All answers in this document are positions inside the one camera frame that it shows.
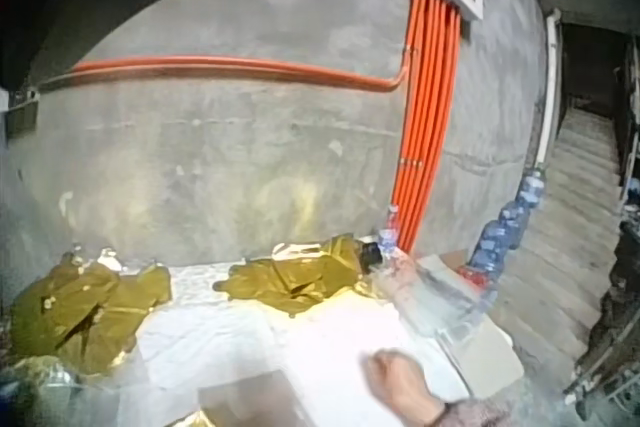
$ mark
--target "orange pipe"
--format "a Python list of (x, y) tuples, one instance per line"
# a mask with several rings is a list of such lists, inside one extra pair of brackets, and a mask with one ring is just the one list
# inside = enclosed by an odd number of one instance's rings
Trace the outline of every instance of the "orange pipe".
[(444, 23), (444, 12), (445, 12), (445, 3), (444, 0), (435, 0), (434, 2), (434, 32), (432, 37), (432, 46), (428, 56), (425, 56), (423, 62), (426, 64), (426, 74), (425, 74), (425, 82), (422, 85), (423, 91), (420, 93), (421, 104), (419, 106), (421, 110), (421, 115), (419, 118), (418, 125), (416, 126), (417, 136), (415, 140), (415, 153), (414, 159), (416, 159), (416, 165), (414, 165), (411, 182), (406, 186), (404, 196), (403, 196), (403, 205), (404, 215), (401, 217), (401, 222), (403, 229), (401, 229), (401, 235), (399, 239), (399, 246), (401, 249), (404, 248), (404, 243), (402, 241), (403, 237), (406, 235), (406, 225), (408, 224), (408, 220), (412, 216), (412, 211), (414, 209), (415, 201), (414, 199), (417, 197), (416, 189), (420, 183), (420, 176), (426, 166), (426, 148), (428, 147), (428, 139), (432, 135), (433, 129), (433, 116), (436, 112), (437, 105), (434, 102), (434, 99), (437, 98), (437, 89), (439, 88), (438, 79), (440, 78), (440, 63), (442, 57), (442, 38), (445, 34), (445, 23)]
[(430, 37), (433, 37), (433, 12), (434, 12), (434, 0), (425, 0), (425, 12), (426, 25), (423, 21), (423, 29), (420, 31), (420, 50), (416, 58), (416, 63), (412, 66), (412, 71), (417, 78), (416, 92), (414, 93), (414, 99), (411, 102), (411, 107), (407, 106), (407, 110), (413, 112), (412, 123), (405, 130), (403, 135), (403, 144), (405, 144), (404, 152), (400, 159), (400, 175), (396, 177), (396, 189), (398, 190), (397, 204), (398, 204), (398, 216), (400, 225), (402, 225), (403, 219), (406, 216), (406, 192), (408, 186), (411, 185), (413, 176), (415, 175), (416, 163), (417, 163), (417, 137), (419, 136), (418, 129), (420, 126), (420, 118), (422, 116), (424, 105), (424, 84), (428, 78), (428, 64), (425, 63), (425, 58), (428, 53), (433, 50), (433, 46), (430, 42)]
[(460, 48), (458, 36), (460, 34), (460, 14), (457, 9), (450, 7), (448, 22), (447, 53), (445, 55), (445, 75), (442, 78), (442, 91), (439, 96), (439, 109), (436, 117), (434, 137), (430, 142), (427, 157), (427, 168), (423, 171), (423, 176), (419, 182), (417, 192), (419, 197), (416, 205), (410, 209), (412, 213), (402, 237), (403, 247), (410, 252), (413, 249), (418, 229), (424, 217), (429, 196), (433, 189), (435, 174), (438, 169), (439, 160), (446, 136), (451, 104), (453, 100), (453, 90), (455, 86), (455, 73), (457, 59)]
[(413, 236), (414, 224), (417, 218), (417, 212), (420, 211), (421, 201), (424, 199), (424, 190), (426, 180), (429, 178), (431, 169), (431, 153), (434, 149), (436, 139), (438, 137), (438, 129), (441, 128), (441, 117), (444, 114), (444, 100), (446, 94), (444, 93), (443, 84), (447, 82), (449, 73), (447, 72), (448, 61), (451, 55), (451, 28), (449, 23), (450, 9), (443, 5), (443, 10), (440, 12), (440, 22), (442, 24), (442, 34), (446, 33), (446, 39), (442, 37), (438, 39), (438, 59), (435, 63), (435, 71), (433, 76), (433, 90), (430, 96), (430, 116), (433, 117), (433, 126), (428, 136), (422, 139), (422, 158), (424, 159), (424, 168), (421, 169), (420, 175), (416, 179), (411, 197), (409, 199), (409, 205), (407, 210), (409, 212), (408, 218), (405, 220), (405, 228), (399, 239), (399, 245), (402, 249), (410, 251), (415, 241)]
[(255, 74), (282, 74), (288, 80), (321, 85), (345, 85), (361, 90), (390, 92), (397, 89), (409, 72), (409, 64), (413, 51), (413, 38), (418, 20), (418, 2), (412, 0), (411, 13), (405, 48), (402, 55), (400, 71), (392, 79), (371, 77), (367, 75), (344, 72), (315, 65), (298, 64), (267, 59), (244, 59), (240, 57), (221, 57), (206, 55), (171, 55), (157, 57), (130, 57), (125, 59), (97, 60), (80, 62), (67, 74), (48, 79), (44, 84), (57, 83), (74, 79), (91, 79), (105, 75), (122, 73), (139, 73), (148, 71), (165, 71), (171, 69), (206, 69), (207, 71), (232, 71), (243, 77)]
[(391, 201), (393, 204), (396, 204), (398, 206), (403, 205), (401, 195), (404, 190), (405, 179), (407, 177), (408, 171), (411, 169), (411, 139), (414, 136), (415, 117), (419, 113), (418, 106), (420, 105), (417, 94), (420, 91), (420, 82), (422, 82), (423, 80), (422, 76), (420, 75), (420, 68), (422, 66), (422, 55), (426, 47), (424, 43), (424, 18), (427, 0), (418, 0), (418, 2), (418, 22), (416, 28), (416, 37), (413, 42), (414, 52), (416, 55), (413, 56), (409, 68), (410, 80), (407, 93), (407, 107), (404, 118), (404, 133), (402, 136), (402, 145), (400, 147), (400, 158), (398, 161), (398, 170), (396, 172), (396, 183)]

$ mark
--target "gold emergency blanket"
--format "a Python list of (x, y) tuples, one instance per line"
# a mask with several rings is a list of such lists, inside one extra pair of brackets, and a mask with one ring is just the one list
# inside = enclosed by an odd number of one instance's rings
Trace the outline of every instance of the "gold emergency blanket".
[(166, 267), (120, 276), (68, 253), (11, 307), (12, 353), (53, 355), (84, 374), (104, 373), (135, 346), (135, 333), (156, 305), (171, 300)]
[(173, 424), (167, 425), (167, 427), (216, 427), (213, 422), (209, 420), (207, 415), (199, 410), (187, 417), (180, 419)]
[(370, 295), (364, 284), (359, 255), (362, 243), (340, 235), (324, 244), (277, 246), (271, 258), (229, 269), (229, 279), (213, 289), (231, 299), (256, 299), (291, 317), (344, 289)]

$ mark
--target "sleeve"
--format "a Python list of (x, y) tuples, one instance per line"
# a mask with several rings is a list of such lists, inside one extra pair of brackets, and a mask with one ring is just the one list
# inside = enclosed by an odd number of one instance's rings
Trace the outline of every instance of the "sleeve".
[(449, 404), (433, 427), (513, 427), (507, 412), (491, 402), (465, 401)]

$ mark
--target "white sheet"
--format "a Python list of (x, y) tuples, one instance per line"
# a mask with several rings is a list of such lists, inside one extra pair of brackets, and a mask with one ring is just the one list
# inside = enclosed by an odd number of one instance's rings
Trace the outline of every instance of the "white sheet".
[(171, 269), (174, 301), (138, 331), (151, 382), (145, 401), (154, 414), (145, 425), (162, 426), (195, 410), (198, 389), (282, 370), (316, 427), (401, 427), (362, 375), (363, 356), (381, 348), (415, 356), (436, 395), (468, 397), (441, 349), (411, 336), (393, 306), (347, 293), (290, 319), (214, 292), (211, 285), (226, 278), (228, 267)]

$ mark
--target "plastic bottle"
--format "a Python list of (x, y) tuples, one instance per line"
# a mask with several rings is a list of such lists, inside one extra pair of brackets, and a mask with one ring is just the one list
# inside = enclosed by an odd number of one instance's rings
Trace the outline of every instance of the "plastic bottle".
[(387, 209), (384, 222), (378, 230), (378, 246), (380, 253), (385, 259), (393, 257), (393, 253), (398, 245), (398, 206), (390, 205)]
[(525, 202), (529, 208), (538, 206), (544, 194), (545, 178), (540, 169), (533, 169), (522, 178), (517, 199)]
[(503, 222), (492, 220), (482, 230), (469, 267), (493, 278), (500, 276), (504, 270), (504, 257), (510, 244), (511, 236), (508, 226)]
[(496, 279), (504, 271), (504, 253), (486, 247), (483, 248), (478, 244), (471, 256), (468, 268)]
[(522, 199), (508, 202), (500, 211), (499, 220), (506, 225), (509, 233), (509, 248), (515, 250), (520, 247), (522, 236), (529, 224), (531, 210)]

